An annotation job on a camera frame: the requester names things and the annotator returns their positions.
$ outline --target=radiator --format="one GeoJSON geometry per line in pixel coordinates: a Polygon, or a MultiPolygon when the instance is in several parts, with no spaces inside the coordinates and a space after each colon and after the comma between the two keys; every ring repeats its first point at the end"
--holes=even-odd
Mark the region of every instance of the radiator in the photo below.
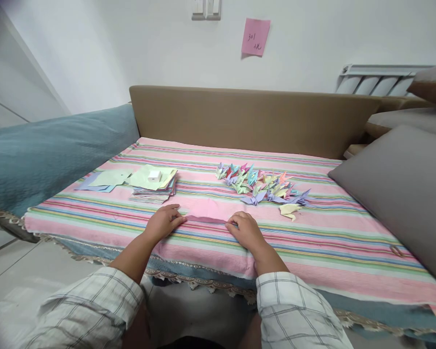
{"type": "Polygon", "coordinates": [[[415,74],[433,65],[348,64],[339,74],[336,93],[405,96],[415,74]]]}

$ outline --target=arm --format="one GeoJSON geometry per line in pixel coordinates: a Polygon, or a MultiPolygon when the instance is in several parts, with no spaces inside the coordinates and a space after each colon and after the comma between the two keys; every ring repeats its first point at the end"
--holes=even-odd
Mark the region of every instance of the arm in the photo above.
{"type": "Polygon", "coordinates": [[[250,214],[235,213],[226,228],[255,259],[263,348],[352,349],[329,303],[289,272],[250,214]]]}
{"type": "Polygon", "coordinates": [[[22,347],[120,348],[143,300],[139,283],[152,249],[185,221],[178,207],[161,207],[109,267],[50,296],[22,347]]]}

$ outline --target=white wall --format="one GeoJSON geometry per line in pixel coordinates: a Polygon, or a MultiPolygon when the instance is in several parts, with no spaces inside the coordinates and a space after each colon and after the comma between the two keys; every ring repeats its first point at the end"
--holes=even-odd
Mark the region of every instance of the white wall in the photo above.
{"type": "Polygon", "coordinates": [[[118,70],[122,62],[111,59],[110,41],[91,0],[1,4],[71,114],[129,101],[118,70]]]}
{"type": "Polygon", "coordinates": [[[12,35],[7,19],[0,11],[0,127],[66,115],[12,35]]]}
{"type": "Polygon", "coordinates": [[[72,111],[115,106],[132,84],[334,92],[347,63],[436,64],[436,0],[27,0],[11,20],[72,111]],[[246,17],[270,19],[241,59],[246,17]]]}

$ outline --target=child's hand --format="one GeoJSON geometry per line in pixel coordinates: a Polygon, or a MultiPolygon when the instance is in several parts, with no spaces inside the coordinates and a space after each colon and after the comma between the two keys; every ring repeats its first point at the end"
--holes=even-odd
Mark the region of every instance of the child's hand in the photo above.
{"type": "Polygon", "coordinates": [[[157,244],[167,237],[177,226],[184,223],[186,218],[178,212],[178,204],[163,206],[149,219],[142,235],[147,236],[157,244]]]}
{"type": "Polygon", "coordinates": [[[252,254],[267,243],[255,219],[246,212],[236,212],[225,224],[228,231],[252,254]]]}

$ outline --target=checkered sleeve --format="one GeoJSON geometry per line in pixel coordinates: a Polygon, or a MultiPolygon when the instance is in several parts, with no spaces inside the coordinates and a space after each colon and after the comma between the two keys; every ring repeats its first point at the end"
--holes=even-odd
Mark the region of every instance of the checkered sleeve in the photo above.
{"type": "Polygon", "coordinates": [[[329,303],[291,273],[260,275],[257,304],[262,348],[352,349],[329,303]]]}
{"type": "Polygon", "coordinates": [[[101,268],[58,291],[40,307],[23,348],[120,348],[143,299],[123,272],[101,268]]]}

